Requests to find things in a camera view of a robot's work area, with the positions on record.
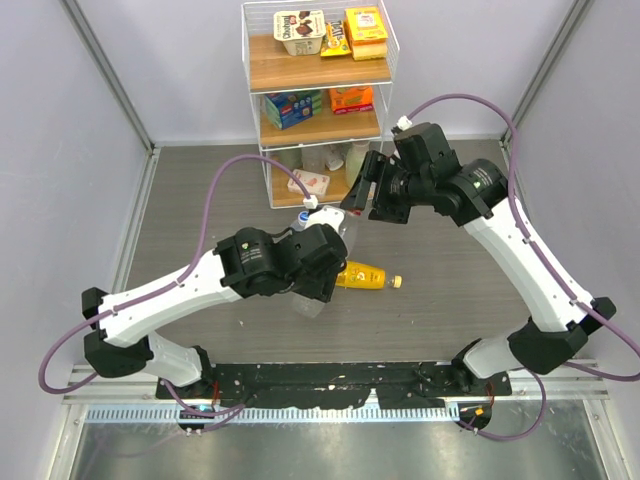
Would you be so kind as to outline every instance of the wooden shelf board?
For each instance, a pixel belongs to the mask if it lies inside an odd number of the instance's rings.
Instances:
[[[391,81],[384,58],[356,62],[351,55],[294,57],[272,35],[249,37],[249,62],[252,93]]]
[[[349,193],[350,188],[347,186],[344,166],[334,172],[325,170],[324,175],[331,177],[327,194],[324,197],[318,197],[321,203],[340,202]],[[283,171],[271,169],[271,193],[273,207],[297,207],[302,206],[303,195],[299,193],[291,193],[287,190],[287,182],[289,177]]]
[[[322,112],[298,125],[279,130],[263,112],[260,117],[260,143],[263,147],[300,143],[337,142],[380,136],[375,110],[334,115],[328,95],[323,96]]]

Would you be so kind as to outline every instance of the orange juice bottle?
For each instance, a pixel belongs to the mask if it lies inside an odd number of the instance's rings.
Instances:
[[[381,290],[386,287],[400,288],[402,277],[400,275],[389,276],[386,272],[364,263],[347,261],[347,268],[338,274],[337,287],[363,288],[367,290]]]

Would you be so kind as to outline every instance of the wall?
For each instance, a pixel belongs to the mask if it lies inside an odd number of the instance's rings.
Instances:
[[[157,142],[253,141],[241,62],[242,0],[81,0]],[[442,93],[476,93],[513,111],[572,0],[387,0],[400,42],[392,117]],[[449,134],[499,135],[477,105],[433,107]]]
[[[0,71],[0,476],[32,480],[61,411],[38,365],[82,320],[80,292],[111,286],[145,156],[58,2],[0,2]]]
[[[614,321],[640,341],[640,4],[594,2],[522,127],[520,181],[536,226],[595,296],[610,296]],[[609,332],[587,355],[633,374],[640,361]],[[637,383],[609,382],[615,420],[640,478]]]

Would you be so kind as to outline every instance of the white metal frame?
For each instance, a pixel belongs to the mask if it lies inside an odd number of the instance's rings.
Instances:
[[[252,92],[250,79],[251,79],[251,65],[249,54],[249,37],[251,35],[270,34],[273,31],[273,14],[281,10],[297,10],[297,9],[320,9],[324,12],[325,18],[331,20],[341,20],[344,18],[344,10],[351,7],[361,6],[377,6],[380,9],[382,20],[389,33],[389,39],[387,40],[387,65],[391,73],[391,80],[385,82],[367,82],[367,83],[353,83],[353,84],[336,84],[326,85],[318,87],[325,90],[335,87],[349,87],[359,85],[371,85],[375,89],[374,94],[374,108],[378,119],[378,126],[380,127],[380,135],[375,137],[360,137],[350,138],[342,140],[332,140],[326,142],[315,143],[301,143],[297,145],[278,145],[278,146],[264,146],[260,143],[260,116],[262,113],[262,96],[265,93],[277,93],[282,91],[298,91],[308,90],[309,87],[290,88],[287,90],[269,90],[261,92]],[[278,150],[288,150],[293,148],[313,147],[319,145],[329,145],[336,143],[348,143],[355,140],[368,140],[372,142],[384,143],[387,136],[385,133],[389,128],[389,109],[391,106],[391,98],[393,95],[393,81],[396,75],[396,69],[398,66],[398,59],[400,56],[400,45],[396,37],[393,26],[389,19],[387,9],[383,0],[272,0],[263,2],[247,2],[241,7],[242,13],[242,62],[244,64],[245,74],[247,75],[247,84],[249,87],[249,96],[251,101],[251,110],[253,115],[253,122],[257,132],[258,148],[261,155],[271,156],[273,152]],[[273,191],[271,188],[271,166],[262,164],[262,170],[264,173],[265,183],[267,186],[267,193],[269,196],[269,205],[271,208],[290,208],[290,207],[274,207],[273,205]]]

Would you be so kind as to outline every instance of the gray wooden table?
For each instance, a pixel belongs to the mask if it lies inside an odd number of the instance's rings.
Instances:
[[[463,162],[502,162],[496,141],[452,142]],[[202,205],[218,166],[253,146],[164,148],[128,287],[186,265]],[[260,166],[226,174],[211,210],[208,248],[244,226],[277,232],[299,209],[271,210]],[[160,330],[201,345],[217,362],[448,360],[478,337],[522,326],[528,312],[487,252],[430,207],[408,225],[364,220],[352,259],[402,275],[400,290],[337,288],[315,319],[295,313],[289,295],[251,298],[196,312]]]

